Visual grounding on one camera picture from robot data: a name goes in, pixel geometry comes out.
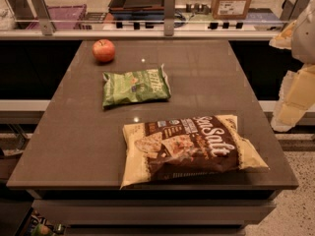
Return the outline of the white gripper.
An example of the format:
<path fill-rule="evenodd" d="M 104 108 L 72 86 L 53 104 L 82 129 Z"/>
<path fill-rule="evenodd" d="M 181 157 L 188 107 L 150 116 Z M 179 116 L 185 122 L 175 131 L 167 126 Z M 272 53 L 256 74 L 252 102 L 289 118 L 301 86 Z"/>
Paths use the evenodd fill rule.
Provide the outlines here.
<path fill-rule="evenodd" d="M 273 130 L 287 132 L 315 104 L 315 65 L 310 65 L 315 64 L 315 0 L 310 0 L 297 20 L 274 36 L 269 45 L 291 49 L 292 57 L 305 63 L 297 72 L 286 72 L 273 111 Z"/>

